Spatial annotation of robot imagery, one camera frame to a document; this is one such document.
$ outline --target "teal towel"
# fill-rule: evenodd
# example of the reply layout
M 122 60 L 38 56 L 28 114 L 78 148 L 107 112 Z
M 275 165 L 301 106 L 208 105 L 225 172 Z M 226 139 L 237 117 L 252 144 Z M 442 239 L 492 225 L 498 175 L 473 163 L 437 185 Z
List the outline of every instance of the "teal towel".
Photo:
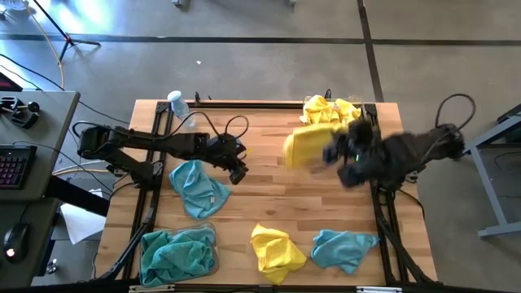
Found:
M 311 251 L 311 258 L 319 267 L 325 269 L 338 265 L 344 272 L 354 273 L 379 238 L 370 234 L 320 230 L 313 241 L 315 247 Z
M 230 188 L 204 172 L 200 160 L 181 164 L 169 177 L 173 189 L 182 197 L 186 213 L 197 220 L 217 212 L 230 195 Z
M 146 287 L 197 278 L 215 265 L 212 245 L 215 231 L 185 230 L 177 235 L 164 231 L 141 238 L 141 284 Z

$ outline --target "desk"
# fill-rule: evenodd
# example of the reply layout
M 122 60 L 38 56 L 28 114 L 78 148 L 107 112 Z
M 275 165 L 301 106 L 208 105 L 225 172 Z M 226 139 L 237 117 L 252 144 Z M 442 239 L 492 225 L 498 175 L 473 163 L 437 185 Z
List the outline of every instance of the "desk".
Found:
M 136 101 L 130 127 L 139 131 L 151 131 L 157 102 Z M 220 131 L 224 131 L 226 122 L 232 116 L 240 114 L 248 117 L 250 129 L 241 141 L 250 151 L 244 160 L 250 170 L 240 184 L 231 186 L 227 172 L 206 166 L 208 175 L 232 189 L 232 194 L 223 208 L 207 219 L 217 229 L 220 268 L 212 276 L 185 282 L 269 284 L 269 281 L 257 270 L 257 258 L 250 244 L 251 234 L 257 223 L 288 232 L 290 238 L 306 256 L 309 256 L 313 247 L 313 237 L 320 229 L 377 233 L 368 185 L 345 190 L 340 185 L 334 169 L 313 175 L 307 171 L 288 170 L 282 166 L 282 144 L 286 136 L 295 127 L 300 126 L 299 115 L 302 110 L 203 108 L 198 110 L 205 111 Z M 400 114 L 395 103 L 378 103 L 377 110 L 384 137 L 402 131 Z M 196 131 L 212 133 L 203 117 L 195 117 Z M 235 122 L 237 126 L 230 126 L 230 132 L 242 132 L 243 126 L 239 124 L 240 122 Z M 145 159 L 145 151 L 127 150 L 126 152 L 136 160 Z M 180 162 L 172 157 L 167 159 L 160 206 L 155 221 L 157 230 L 182 228 L 200 223 L 185 214 L 182 201 L 173 192 L 168 180 L 169 172 Z M 415 186 L 405 185 L 404 190 L 417 196 Z M 127 245 L 137 197 L 138 190 L 126 188 L 112 198 L 96 260 L 99 274 L 111 267 Z M 395 205 L 405 248 L 426 275 L 436 279 L 421 208 L 413 200 L 400 194 L 396 195 Z M 391 259 L 396 262 L 394 255 L 392 251 Z M 134 258 L 133 270 L 134 276 L 138 271 L 138 257 Z M 384 283 L 380 251 L 375 247 L 354 275 L 347 275 L 338 268 L 320 269 L 308 259 L 302 269 L 289 273 L 283 285 L 383 285 Z
M 37 102 L 41 116 L 31 129 L 13 125 L 7 118 L 0 117 L 0 143 L 11 144 L 17 140 L 41 143 L 60 149 L 71 123 L 72 114 L 80 95 L 76 92 L 0 92 L 0 97 L 14 96 L 24 103 Z M 58 153 L 38 147 L 37 158 L 23 190 L 0 190 L 0 237 L 20 220 L 20 215 L 28 204 L 23 222 L 31 225 L 29 231 L 28 255 L 19 264 L 11 264 L 0 255 L 0 287 L 30 286 L 33 276 L 40 269 L 50 240 L 52 223 L 59 206 L 57 199 L 46 198 L 50 173 Z

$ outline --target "wooden table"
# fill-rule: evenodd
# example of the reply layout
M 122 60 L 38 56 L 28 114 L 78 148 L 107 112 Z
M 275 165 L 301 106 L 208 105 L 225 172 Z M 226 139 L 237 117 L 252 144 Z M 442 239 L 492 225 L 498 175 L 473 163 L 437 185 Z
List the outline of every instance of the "wooden table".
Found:
M 137 100 L 130 127 L 140 131 L 151 131 L 157 102 L 157 100 Z M 402 131 L 397 104 L 377 103 L 376 105 L 383 137 Z M 377 233 L 368 185 L 345 190 L 340 185 L 334 169 L 311 174 L 304 170 L 288 170 L 282 166 L 282 144 L 286 136 L 292 133 L 295 127 L 300 126 L 299 115 L 302 110 L 198 110 L 205 111 L 219 131 L 224 131 L 226 122 L 235 115 L 248 117 L 250 128 L 241 141 L 249 150 L 244 161 L 250 170 L 240 184 L 232 186 L 227 172 L 206 166 L 208 175 L 232 189 L 232 194 L 222 209 L 206 220 L 213 223 L 217 229 L 220 268 L 212 276 L 186 282 L 269 284 L 269 281 L 257 270 L 257 257 L 250 244 L 251 234 L 257 223 L 267 228 L 288 232 L 291 240 L 306 256 L 310 255 L 313 248 L 313 237 L 321 229 Z M 196 117 L 197 131 L 212 133 L 208 122 L 202 116 L 194 117 Z M 236 126 L 230 127 L 231 133 L 239 134 L 243 131 L 243 122 L 240 120 L 236 120 L 233 125 Z M 126 152 L 137 160 L 145 160 L 145 151 L 128 149 Z M 170 156 L 167 158 L 160 207 L 155 221 L 157 230 L 182 228 L 201 222 L 186 215 L 182 200 L 170 186 L 168 174 L 180 163 L 180 160 Z M 415 186 L 405 184 L 403 189 L 417 196 Z M 125 187 L 112 198 L 96 259 L 99 275 L 110 268 L 129 241 L 137 197 L 138 190 Z M 405 248 L 426 275 L 436 279 L 420 207 L 412 199 L 400 193 L 396 194 L 395 205 Z M 398 276 L 394 251 L 392 250 L 390 254 L 394 265 L 393 272 Z M 132 275 L 135 276 L 138 272 L 138 257 L 134 258 L 133 269 Z M 371 249 L 353 275 L 347 275 L 336 267 L 320 269 L 309 257 L 306 265 L 298 271 L 289 273 L 283 283 L 283 285 L 383 284 L 385 281 L 378 247 Z

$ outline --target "keyboard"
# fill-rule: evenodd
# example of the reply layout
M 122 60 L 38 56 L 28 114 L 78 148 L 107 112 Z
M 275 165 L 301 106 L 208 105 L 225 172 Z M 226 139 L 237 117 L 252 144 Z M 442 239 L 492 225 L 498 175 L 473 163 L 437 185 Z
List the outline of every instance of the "keyboard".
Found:
M 0 190 L 24 188 L 36 149 L 35 146 L 0 145 Z

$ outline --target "concrete floor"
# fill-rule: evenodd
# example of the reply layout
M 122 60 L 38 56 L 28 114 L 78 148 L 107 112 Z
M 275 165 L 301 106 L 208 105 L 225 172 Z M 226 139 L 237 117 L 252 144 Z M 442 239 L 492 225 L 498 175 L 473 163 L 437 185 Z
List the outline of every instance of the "concrete floor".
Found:
M 295 10 L 283 0 L 192 0 L 187 11 L 169 0 L 40 3 L 69 33 L 362 38 L 356 0 L 299 0 Z M 521 39 L 521 4 L 515 0 L 366 0 L 366 8 L 373 38 Z M 9 13 L 16 21 L 0 23 L 1 33 L 39 34 L 26 13 Z M 46 31 L 55 32 L 42 13 L 36 16 Z M 59 49 L 63 45 L 54 44 Z M 59 80 L 45 42 L 1 41 L 0 52 Z M 383 98 L 399 104 L 407 130 L 433 127 L 439 102 L 463 92 L 478 104 L 474 120 L 463 130 L 470 140 L 521 101 L 521 65 L 514 62 L 521 59 L 520 46 L 374 46 L 374 52 Z M 6 60 L 0 64 L 55 90 Z M 79 91 L 83 102 L 123 120 L 130 119 L 135 99 L 165 98 L 171 90 L 188 97 L 197 90 L 214 99 L 301 100 L 331 88 L 336 97 L 359 94 L 374 101 L 364 45 L 104 42 L 70 49 L 63 68 L 68 90 Z M 450 105 L 442 121 L 461 122 L 468 106 L 456 101 Z M 114 124 L 82 106 L 74 120 Z M 70 136 L 62 151 L 75 153 Z M 477 229 L 496 220 L 471 159 L 431 163 L 418 188 L 439 279 L 455 286 L 521 291 L 521 233 L 477 237 Z M 520 202 L 509 199 L 505 205 L 519 207 Z M 511 217 L 519 219 L 519 210 Z M 91 258 L 86 253 L 77 267 L 90 272 Z

